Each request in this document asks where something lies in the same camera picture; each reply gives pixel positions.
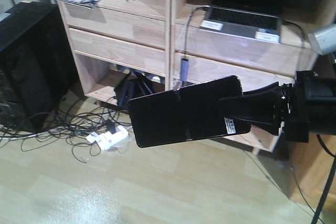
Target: drawer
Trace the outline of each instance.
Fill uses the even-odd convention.
[[[164,48],[164,21],[96,7],[61,3],[69,27],[84,29],[137,44]]]
[[[210,81],[226,76],[236,75],[239,77],[244,91],[259,89],[274,82],[292,83],[292,78],[278,74],[267,73],[259,70],[230,65],[214,60],[187,56],[189,59],[188,81],[192,83]],[[180,76],[181,55],[176,54],[174,75]]]
[[[76,53],[165,76],[165,52],[87,31],[69,29]]]
[[[176,26],[177,40],[182,28]],[[184,36],[176,44],[178,50],[184,50]],[[300,50],[296,46],[212,33],[197,27],[188,30],[188,54],[283,76],[295,76]],[[315,59],[311,48],[305,49],[300,57],[300,69],[310,69]]]

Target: black smartphone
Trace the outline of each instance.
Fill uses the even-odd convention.
[[[224,97],[243,95],[237,76],[229,76],[129,101],[128,108],[139,147],[244,134],[250,124],[220,116]]]

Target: black bag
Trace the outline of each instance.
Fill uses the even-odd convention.
[[[117,105],[125,110],[128,109],[129,100],[154,93],[152,82],[135,71],[127,74],[114,88],[114,91],[117,96]]]

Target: white sticker on phone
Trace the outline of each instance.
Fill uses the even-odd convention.
[[[236,128],[233,119],[224,118],[227,134],[235,134]]]

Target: black computer tower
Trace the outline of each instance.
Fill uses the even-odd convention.
[[[78,79],[57,5],[19,3],[0,22],[0,124],[38,132]]]

